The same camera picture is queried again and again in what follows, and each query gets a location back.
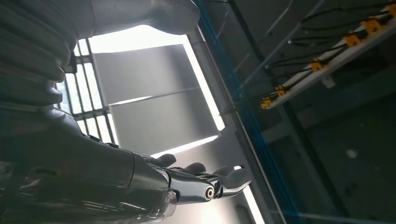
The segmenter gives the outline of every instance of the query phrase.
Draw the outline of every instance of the ceiling light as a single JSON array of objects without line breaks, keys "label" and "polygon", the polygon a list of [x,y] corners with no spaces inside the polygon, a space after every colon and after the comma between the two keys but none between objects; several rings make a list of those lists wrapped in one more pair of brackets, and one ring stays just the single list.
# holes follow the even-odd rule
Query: ceiling light
[{"label": "ceiling light", "polygon": [[[241,166],[235,166],[234,170],[242,169]],[[245,195],[247,204],[249,205],[250,211],[252,212],[253,219],[255,220],[256,224],[265,224],[264,219],[262,218],[261,212],[259,207],[257,206],[257,202],[255,197],[253,196],[252,190],[250,186],[245,187],[243,190],[243,194]]]},{"label": "ceiling light", "polygon": [[181,44],[181,36],[168,34],[151,26],[130,29],[90,38],[92,52],[115,53]]},{"label": "ceiling light", "polygon": [[220,116],[220,112],[217,108],[216,103],[214,102],[212,93],[210,92],[209,86],[206,83],[204,74],[199,66],[198,60],[195,57],[194,51],[192,50],[190,41],[187,38],[187,35],[183,35],[183,46],[187,53],[188,59],[190,60],[192,69],[194,70],[195,76],[197,77],[199,86],[204,94],[206,103],[208,104],[209,110],[212,114],[214,123],[219,131],[223,130],[226,126],[224,125],[223,119]]},{"label": "ceiling light", "polygon": [[206,138],[206,139],[201,139],[201,140],[198,140],[198,141],[195,141],[195,142],[192,142],[192,143],[189,143],[189,144],[185,144],[185,145],[173,148],[173,149],[169,149],[169,150],[166,150],[166,151],[163,151],[163,152],[160,152],[160,153],[156,153],[156,154],[152,155],[151,157],[159,158],[160,156],[165,155],[165,154],[180,153],[180,152],[183,152],[183,151],[186,151],[186,150],[201,146],[201,145],[206,144],[208,142],[214,141],[218,137],[219,137],[218,135],[215,135],[215,136],[212,136],[212,137],[209,137],[209,138]]}]

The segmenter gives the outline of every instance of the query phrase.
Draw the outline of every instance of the blue pipe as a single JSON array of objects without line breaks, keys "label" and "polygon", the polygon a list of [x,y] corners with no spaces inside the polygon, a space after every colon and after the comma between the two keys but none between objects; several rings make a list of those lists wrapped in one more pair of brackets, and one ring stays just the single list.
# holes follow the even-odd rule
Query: blue pipe
[{"label": "blue pipe", "polygon": [[[210,21],[209,15],[204,5],[200,0],[194,0],[194,2],[201,11],[201,19],[199,21],[201,31],[205,36],[205,39],[209,45],[211,53],[214,56],[216,64],[221,70],[221,75],[225,80],[226,87],[229,89],[230,92],[234,92],[235,90],[238,90],[240,88],[240,82],[236,74],[233,72],[232,65],[227,59],[221,42],[216,36],[216,31]],[[232,96],[232,98],[235,102],[241,101],[241,98],[238,95],[234,95]],[[290,191],[288,190],[286,182],[282,177],[281,171],[277,166],[273,155],[262,136],[260,126],[253,113],[253,110],[250,107],[243,107],[243,109],[240,110],[240,115],[255,150],[260,150],[262,152],[261,154],[264,155],[259,159],[263,168],[265,169],[266,175],[269,179],[269,182],[274,191],[276,199],[278,200],[281,210],[294,212],[297,217],[297,207],[294,203],[294,200],[292,199]]]}]

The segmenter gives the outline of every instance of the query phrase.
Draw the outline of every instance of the metal bolt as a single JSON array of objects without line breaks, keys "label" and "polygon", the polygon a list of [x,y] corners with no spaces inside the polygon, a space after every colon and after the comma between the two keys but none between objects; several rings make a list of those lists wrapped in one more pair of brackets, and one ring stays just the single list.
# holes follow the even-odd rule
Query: metal bolt
[{"label": "metal bolt", "polygon": [[214,197],[214,188],[213,186],[208,186],[205,190],[205,199],[207,201],[212,200]]}]

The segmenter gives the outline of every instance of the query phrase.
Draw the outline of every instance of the window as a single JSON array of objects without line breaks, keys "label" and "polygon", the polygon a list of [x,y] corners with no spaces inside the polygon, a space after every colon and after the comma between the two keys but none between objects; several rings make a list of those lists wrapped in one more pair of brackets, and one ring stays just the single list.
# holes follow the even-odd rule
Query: window
[{"label": "window", "polygon": [[63,101],[54,106],[72,114],[82,133],[118,144],[113,118],[100,94],[89,41],[79,40],[74,53],[77,72],[66,73],[65,80],[56,84]]}]

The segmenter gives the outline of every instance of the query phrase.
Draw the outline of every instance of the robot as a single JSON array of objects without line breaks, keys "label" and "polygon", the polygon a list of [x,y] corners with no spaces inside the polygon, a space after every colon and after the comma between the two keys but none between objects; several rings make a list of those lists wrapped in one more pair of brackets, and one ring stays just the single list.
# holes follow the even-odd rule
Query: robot
[{"label": "robot", "polygon": [[198,20],[190,0],[0,2],[1,223],[158,222],[178,204],[234,196],[250,183],[244,169],[175,168],[170,154],[101,142],[53,106],[79,39],[142,24],[182,35]]}]

